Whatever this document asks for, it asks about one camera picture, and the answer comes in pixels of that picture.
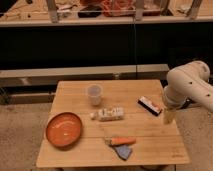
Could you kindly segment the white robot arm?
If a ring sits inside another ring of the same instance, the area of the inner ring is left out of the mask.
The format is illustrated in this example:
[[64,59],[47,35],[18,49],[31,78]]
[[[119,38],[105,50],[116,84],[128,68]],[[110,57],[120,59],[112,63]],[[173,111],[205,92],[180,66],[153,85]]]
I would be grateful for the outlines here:
[[208,83],[209,77],[210,69],[203,61],[171,69],[166,76],[164,104],[170,109],[180,109],[189,98],[213,113],[213,86]]

